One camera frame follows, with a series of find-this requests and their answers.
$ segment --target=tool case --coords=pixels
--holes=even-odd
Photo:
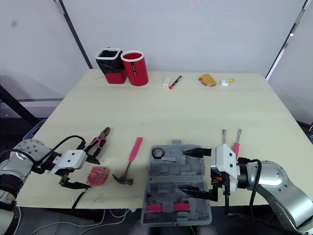
[[[164,156],[155,159],[156,148]],[[173,140],[172,145],[156,145],[150,152],[149,182],[146,185],[141,213],[141,225],[145,227],[206,225],[212,222],[208,200],[192,198],[176,188],[191,185],[207,191],[203,158],[182,155],[182,152],[200,148],[198,145],[182,145]]]

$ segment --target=wooden table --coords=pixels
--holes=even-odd
[[[205,148],[222,142],[227,129],[227,144],[233,146],[239,128],[240,156],[271,160],[280,164],[290,179],[313,198],[313,145],[306,138],[287,108],[259,74],[211,73],[219,83],[233,78],[228,87],[203,86],[198,77],[204,72],[149,72],[149,83],[134,87],[108,84],[100,70],[89,70],[64,98],[38,131],[35,139],[53,147],[70,135],[81,135],[87,142],[109,126],[111,132],[98,158],[111,173],[121,174],[127,164],[136,137],[144,137],[129,176],[134,184],[120,185],[110,174],[101,187],[91,188],[77,208],[141,208],[148,181],[149,152],[153,145],[198,144]],[[182,79],[172,90],[162,87],[165,76]],[[75,149],[78,140],[63,144],[58,152]],[[70,181],[85,182],[92,166],[71,173]],[[204,176],[208,187],[210,171]],[[18,196],[23,207],[71,208],[82,192],[59,186],[60,177],[31,173]],[[230,197],[230,205],[248,205],[251,192],[239,189]],[[266,204],[257,195],[255,204]],[[212,206],[223,206],[224,197]]]

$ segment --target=white eraser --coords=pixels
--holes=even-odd
[[[221,85],[224,86],[224,87],[227,87],[228,86],[228,81],[227,80],[222,80],[221,81]]]
[[[172,79],[171,77],[165,77],[164,78],[164,81],[163,81],[163,87],[164,88],[168,88],[169,87],[171,79]]]

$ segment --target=marker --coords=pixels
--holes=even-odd
[[[170,89],[172,89],[174,86],[175,86],[175,84],[176,83],[178,83],[178,81],[181,79],[181,76],[179,76],[176,80],[175,80],[175,82],[173,82],[173,84],[170,86]]]

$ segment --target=pink hammer handle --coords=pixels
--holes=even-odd
[[[133,149],[132,149],[132,151],[131,151],[131,153],[130,153],[130,155],[129,155],[129,159],[128,159],[128,160],[129,160],[130,162],[132,162],[132,161],[135,159],[135,157],[136,157],[136,155],[137,155],[137,152],[138,152],[138,150],[139,150],[139,148],[140,148],[140,145],[141,145],[142,140],[143,140],[142,137],[137,137],[136,143],[134,144]]]
[[[235,143],[233,147],[233,152],[236,154],[236,160],[238,160],[238,154],[239,154],[239,143]]]

